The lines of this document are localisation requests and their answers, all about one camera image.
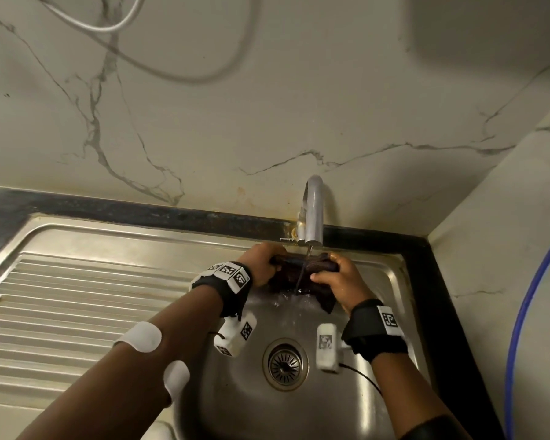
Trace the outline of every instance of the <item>person's left arm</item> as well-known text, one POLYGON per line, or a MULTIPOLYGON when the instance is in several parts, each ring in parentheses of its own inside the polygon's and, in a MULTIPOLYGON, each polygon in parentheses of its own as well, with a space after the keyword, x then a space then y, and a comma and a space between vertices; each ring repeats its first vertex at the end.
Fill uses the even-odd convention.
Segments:
MULTIPOLYGON (((248 267, 253 284, 261 286, 276 268, 280 244, 257 244, 238 261, 248 267)), ((167 407, 171 398, 163 383, 169 363, 190 362, 208 331, 215 328, 223 301, 211 286, 201 285, 149 320, 161 330, 160 345, 150 353, 127 343, 116 344, 99 362, 42 412, 18 440, 138 440, 167 407)))

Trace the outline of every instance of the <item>person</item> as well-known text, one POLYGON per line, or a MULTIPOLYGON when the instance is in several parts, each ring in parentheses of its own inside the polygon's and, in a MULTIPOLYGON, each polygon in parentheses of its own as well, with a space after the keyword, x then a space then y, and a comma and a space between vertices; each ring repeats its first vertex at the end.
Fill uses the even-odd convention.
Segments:
MULTIPOLYGON (((277 270, 269 263, 271 257, 285 253, 282 245, 264 242, 237 262, 249 271, 254 286, 262 286, 277 270)), ((328 284, 349 315, 376 298, 350 259, 337 253, 330 258, 338 263, 339 272, 314 273, 310 278, 328 284)), ((140 439, 171 403, 163 382, 165 369, 176 360, 188 364, 194 359, 224 306, 224 294, 217 288, 208 284, 192 288, 149 320, 161 331, 158 347, 143 353, 128 343, 115 344, 18 440, 140 439)), ((470 439, 407 353, 378 353, 371 366, 396 438, 470 439)))

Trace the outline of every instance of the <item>black sleeve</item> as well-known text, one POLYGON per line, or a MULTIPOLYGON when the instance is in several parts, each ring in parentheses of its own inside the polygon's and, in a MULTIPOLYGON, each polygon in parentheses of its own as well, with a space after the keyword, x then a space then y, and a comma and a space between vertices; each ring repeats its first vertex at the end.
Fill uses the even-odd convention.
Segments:
POLYGON ((440 415, 416 426, 399 440, 471 440, 450 415, 440 415))

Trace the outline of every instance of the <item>sink drain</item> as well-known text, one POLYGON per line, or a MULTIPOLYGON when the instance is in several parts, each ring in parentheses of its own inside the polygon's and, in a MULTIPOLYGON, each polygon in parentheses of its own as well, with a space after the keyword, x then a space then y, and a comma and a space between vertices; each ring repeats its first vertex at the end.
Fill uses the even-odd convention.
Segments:
POLYGON ((265 350, 263 371, 275 389, 292 391, 306 379, 306 353, 294 340, 275 340, 265 350))

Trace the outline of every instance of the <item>person's right arm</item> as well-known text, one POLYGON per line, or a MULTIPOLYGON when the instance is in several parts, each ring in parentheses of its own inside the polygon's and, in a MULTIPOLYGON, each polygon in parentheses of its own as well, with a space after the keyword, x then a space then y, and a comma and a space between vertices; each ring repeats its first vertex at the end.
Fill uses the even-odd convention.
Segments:
MULTIPOLYGON (((328 284, 349 315, 356 305, 376 298, 350 259, 337 253, 330 253, 330 259, 338 263, 340 271, 313 273, 310 279, 328 284)), ((383 393, 396 438, 401 439, 429 422, 440 422, 442 419, 439 418, 446 416, 452 418, 462 435, 470 439, 407 354, 381 353, 373 359, 371 366, 383 393)))

